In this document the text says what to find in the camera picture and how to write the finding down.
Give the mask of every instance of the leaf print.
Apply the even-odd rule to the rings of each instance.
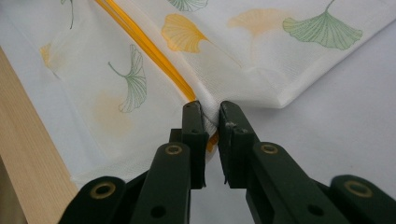
[[[66,0],[61,0],[61,4],[63,5]],[[74,9],[73,9],[73,0],[70,0],[70,4],[72,5],[72,24],[70,25],[70,30],[73,28],[73,20],[74,20]]]
[[[143,70],[143,57],[134,45],[131,50],[131,70],[127,75],[119,73],[110,62],[110,68],[120,77],[124,77],[128,84],[128,94],[125,101],[120,105],[119,110],[123,113],[132,112],[140,107],[147,97],[146,76]]]
[[[253,36],[280,28],[287,13],[274,8],[254,8],[228,20],[227,26],[243,27]]]
[[[178,14],[166,16],[161,34],[165,38],[168,48],[173,51],[198,53],[200,52],[199,42],[207,40],[194,23]]]
[[[283,21],[283,29],[303,42],[317,42],[325,48],[349,49],[356,41],[360,40],[363,31],[356,30],[329,13],[332,0],[326,10],[311,19],[296,21],[287,18]]]
[[[196,11],[206,7],[207,0],[168,0],[179,11]]]

